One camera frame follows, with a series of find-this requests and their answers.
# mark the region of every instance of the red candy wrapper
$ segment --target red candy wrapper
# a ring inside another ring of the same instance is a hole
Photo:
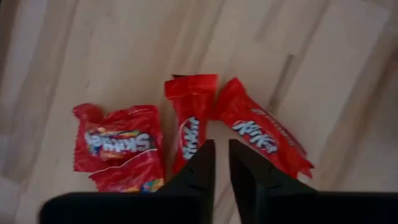
[[[276,119],[247,94],[242,83],[233,78],[220,92],[216,118],[243,137],[276,168],[293,178],[298,172],[312,177],[312,164],[297,140]]]
[[[164,184],[164,170],[156,149],[149,149],[121,166],[92,173],[99,192],[155,192]]]
[[[165,95],[177,113],[176,174],[206,140],[207,121],[217,89],[217,75],[187,75],[165,82]]]
[[[75,171],[120,166],[148,149],[156,149],[162,157],[162,133],[155,106],[132,106],[105,116],[98,106],[83,103],[74,107],[73,113],[80,121]]]

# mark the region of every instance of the red packaging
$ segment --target red packaging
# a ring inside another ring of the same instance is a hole
[[[91,103],[73,108],[79,119],[74,171],[95,172],[120,166],[148,149],[162,156],[162,133],[157,108],[132,106],[104,115]]]
[[[156,149],[149,149],[113,166],[92,173],[99,192],[155,192],[164,184],[164,170]]]
[[[176,174],[206,140],[207,121],[217,89],[217,75],[188,75],[165,82],[165,95],[177,113]]]
[[[243,137],[276,168],[293,178],[298,172],[312,177],[312,164],[297,140],[276,119],[246,94],[242,83],[233,78],[220,92],[217,119]]]

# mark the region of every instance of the kit kat logo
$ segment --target kit kat logo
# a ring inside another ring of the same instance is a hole
[[[254,121],[238,121],[232,129],[242,137],[250,136],[249,142],[259,149],[266,150],[268,153],[278,151],[277,141],[271,135],[264,134]]]
[[[199,120],[194,116],[188,118],[182,127],[182,155],[189,160],[198,150]]]

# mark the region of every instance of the white text on wrapper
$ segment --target white text on wrapper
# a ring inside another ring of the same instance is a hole
[[[93,147],[103,147],[105,151],[121,152],[121,151],[145,151],[150,148],[149,134],[142,133],[134,138],[115,139],[111,137],[101,136],[99,134],[85,134],[87,145]]]
[[[183,128],[183,138],[185,144],[183,146],[182,156],[189,160],[198,150],[199,120],[196,117],[188,118]]]
[[[254,121],[243,121],[234,125],[232,129],[240,136],[244,136],[245,134],[250,135],[249,142],[259,149],[266,150],[268,153],[278,151],[276,141],[269,134],[263,134],[260,126]]]

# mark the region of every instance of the wooden floor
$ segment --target wooden floor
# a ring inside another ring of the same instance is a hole
[[[40,205],[95,190],[72,171],[73,106],[155,104],[166,162],[171,73],[232,77],[297,137],[319,190],[398,192],[395,0],[2,0],[0,223],[35,223]],[[239,223],[219,121],[214,223]]]

